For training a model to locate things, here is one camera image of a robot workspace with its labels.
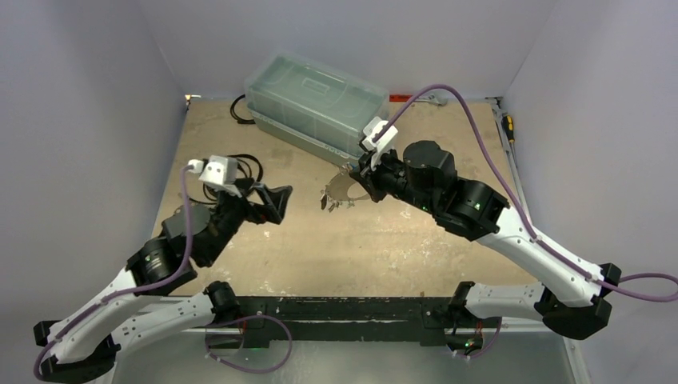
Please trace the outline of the oval metal keyring plate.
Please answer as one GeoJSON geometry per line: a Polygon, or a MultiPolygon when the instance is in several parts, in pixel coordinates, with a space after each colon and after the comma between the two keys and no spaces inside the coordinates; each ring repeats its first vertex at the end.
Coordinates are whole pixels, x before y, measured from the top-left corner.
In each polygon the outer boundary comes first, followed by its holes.
{"type": "Polygon", "coordinates": [[[365,189],[353,178],[350,173],[354,170],[355,165],[346,163],[338,168],[335,174],[321,190],[320,194],[320,208],[333,212],[340,206],[346,205],[347,208],[355,207],[358,201],[370,200],[370,196],[365,192],[365,189]],[[358,185],[359,195],[352,196],[350,189],[358,185]]]}

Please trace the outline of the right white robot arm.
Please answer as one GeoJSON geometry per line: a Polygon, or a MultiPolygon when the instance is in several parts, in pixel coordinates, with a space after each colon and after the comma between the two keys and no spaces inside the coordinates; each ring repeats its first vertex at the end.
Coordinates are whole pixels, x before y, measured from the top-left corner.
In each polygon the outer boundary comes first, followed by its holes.
{"type": "Polygon", "coordinates": [[[371,164],[363,154],[350,172],[371,200],[386,196],[429,214],[446,232],[488,247],[528,272],[536,282],[521,286],[458,285],[444,319],[461,326],[488,318],[523,318],[542,322],[551,331],[584,340],[604,329],[612,314],[605,300],[617,286],[621,270],[612,263],[597,265],[562,246],[551,255],[530,238],[518,210],[491,186],[458,175],[455,159],[434,141],[414,142],[402,155],[390,150],[371,164]]]}

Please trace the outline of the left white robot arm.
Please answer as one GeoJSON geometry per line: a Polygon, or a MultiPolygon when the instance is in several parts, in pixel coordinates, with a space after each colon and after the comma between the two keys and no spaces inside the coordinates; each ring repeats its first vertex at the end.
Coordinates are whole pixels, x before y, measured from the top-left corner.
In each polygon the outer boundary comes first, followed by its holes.
{"type": "Polygon", "coordinates": [[[269,188],[238,179],[234,193],[220,190],[211,205],[189,197],[162,223],[160,234],[132,255],[116,277],[81,309],[59,321],[34,326],[40,347],[36,379],[49,383],[89,383],[114,370],[133,350],[195,327],[235,326],[240,333],[266,314],[246,313],[228,282],[210,283],[179,303],[147,312],[146,307],[210,267],[245,222],[279,224],[291,186],[269,188]]]}

